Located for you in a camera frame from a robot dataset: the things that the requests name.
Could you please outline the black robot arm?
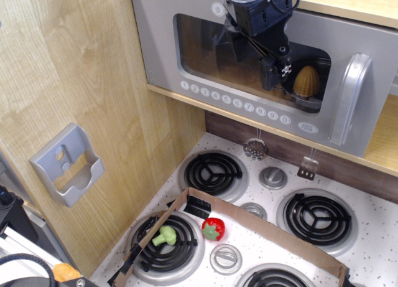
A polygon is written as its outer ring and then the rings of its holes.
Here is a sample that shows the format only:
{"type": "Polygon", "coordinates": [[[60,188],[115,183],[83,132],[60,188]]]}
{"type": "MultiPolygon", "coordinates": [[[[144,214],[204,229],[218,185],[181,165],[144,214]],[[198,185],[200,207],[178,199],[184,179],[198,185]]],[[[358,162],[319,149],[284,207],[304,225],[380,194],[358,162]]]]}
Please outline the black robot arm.
{"type": "Polygon", "coordinates": [[[262,87],[271,90],[288,79],[292,55],[285,34],[287,21],[301,0],[225,0],[224,22],[236,60],[250,51],[259,56],[262,87]]]}

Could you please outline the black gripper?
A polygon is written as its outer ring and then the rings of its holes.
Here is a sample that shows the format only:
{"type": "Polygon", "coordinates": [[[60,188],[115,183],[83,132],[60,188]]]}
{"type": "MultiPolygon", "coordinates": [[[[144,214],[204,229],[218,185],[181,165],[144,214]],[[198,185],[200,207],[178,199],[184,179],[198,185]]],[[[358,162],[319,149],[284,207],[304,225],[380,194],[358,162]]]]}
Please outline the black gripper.
{"type": "Polygon", "coordinates": [[[284,32],[294,11],[292,0],[226,0],[226,6],[224,26],[236,60],[260,60],[261,83],[267,91],[285,82],[292,71],[284,32]]]}

